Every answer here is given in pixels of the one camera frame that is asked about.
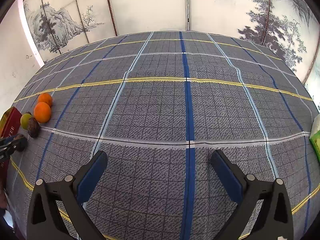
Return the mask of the green fruit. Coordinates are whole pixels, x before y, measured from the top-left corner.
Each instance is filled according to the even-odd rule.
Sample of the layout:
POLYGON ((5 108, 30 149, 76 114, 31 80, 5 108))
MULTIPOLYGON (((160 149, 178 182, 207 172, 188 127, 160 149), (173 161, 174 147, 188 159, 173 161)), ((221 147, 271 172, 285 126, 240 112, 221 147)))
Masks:
POLYGON ((28 129, 29 119, 32 117, 32 115, 28 113, 24 113, 20 118, 21 127, 25 130, 28 129))

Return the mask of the orange tangerine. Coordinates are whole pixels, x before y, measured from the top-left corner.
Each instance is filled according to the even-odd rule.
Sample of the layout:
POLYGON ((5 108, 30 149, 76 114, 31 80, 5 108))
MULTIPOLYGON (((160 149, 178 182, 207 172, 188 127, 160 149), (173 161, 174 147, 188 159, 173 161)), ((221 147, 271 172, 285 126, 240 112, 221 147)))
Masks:
POLYGON ((38 102, 34 108, 34 118, 39 123, 48 122, 50 120, 51 114, 51 107, 45 102, 38 102))
POLYGON ((52 107, 53 104, 53 98, 50 94, 48 93, 42 93, 39 95, 37 102, 44 102, 46 103, 49 107, 52 107))

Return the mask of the dark brown fruit large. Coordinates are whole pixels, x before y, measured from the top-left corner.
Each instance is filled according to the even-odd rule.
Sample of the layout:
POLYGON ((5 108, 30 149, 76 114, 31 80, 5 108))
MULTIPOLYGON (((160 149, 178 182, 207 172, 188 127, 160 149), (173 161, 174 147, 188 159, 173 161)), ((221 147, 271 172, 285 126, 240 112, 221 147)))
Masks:
POLYGON ((18 152, 22 152, 27 147, 27 144, 28 140, 24 135, 18 134, 14 137, 14 149, 18 152))

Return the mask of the gold coffee tin box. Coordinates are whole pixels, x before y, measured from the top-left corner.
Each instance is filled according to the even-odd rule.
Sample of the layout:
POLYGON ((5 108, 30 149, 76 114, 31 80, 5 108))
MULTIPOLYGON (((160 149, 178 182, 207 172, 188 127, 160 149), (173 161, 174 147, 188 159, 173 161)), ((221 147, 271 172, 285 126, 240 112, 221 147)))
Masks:
MULTIPOLYGON (((15 136, 20 127, 20 118, 22 114, 16 107, 10 107, 1 118, 1 139, 5 137, 15 136)), ((7 178, 9 161, 1 160, 1 181, 7 178)))

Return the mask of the green tissue pack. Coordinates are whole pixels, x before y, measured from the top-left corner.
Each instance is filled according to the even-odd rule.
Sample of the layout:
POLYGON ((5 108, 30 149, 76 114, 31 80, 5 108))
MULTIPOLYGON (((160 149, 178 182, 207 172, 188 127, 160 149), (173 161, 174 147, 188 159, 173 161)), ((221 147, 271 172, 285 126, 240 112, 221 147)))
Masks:
POLYGON ((318 114, 313 121, 309 140, 313 146, 317 159, 320 162, 320 114, 318 114))

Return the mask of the plaid grey tablecloth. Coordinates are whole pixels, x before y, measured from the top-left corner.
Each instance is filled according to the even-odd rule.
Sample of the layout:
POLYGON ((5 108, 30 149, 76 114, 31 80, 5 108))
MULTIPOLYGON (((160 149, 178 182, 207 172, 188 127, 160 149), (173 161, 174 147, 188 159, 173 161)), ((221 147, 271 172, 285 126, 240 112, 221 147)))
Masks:
POLYGON ((49 60, 13 106, 53 98, 50 120, 13 154, 9 205, 23 235, 35 182, 75 174, 98 150, 108 166, 85 210, 111 239, 213 239, 236 207, 209 160, 221 149, 244 173, 281 178, 300 239, 319 213, 318 110, 266 47, 222 35, 123 35, 49 60))

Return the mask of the painted landscape folding screen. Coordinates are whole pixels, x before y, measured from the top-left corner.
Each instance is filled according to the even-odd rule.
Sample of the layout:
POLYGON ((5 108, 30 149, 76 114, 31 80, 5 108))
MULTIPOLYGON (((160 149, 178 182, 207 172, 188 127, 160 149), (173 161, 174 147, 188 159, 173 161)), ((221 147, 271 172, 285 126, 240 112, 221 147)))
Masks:
POLYGON ((319 22, 304 0, 19 0, 48 61, 104 38, 193 30, 266 46, 307 87, 319 80, 319 22))

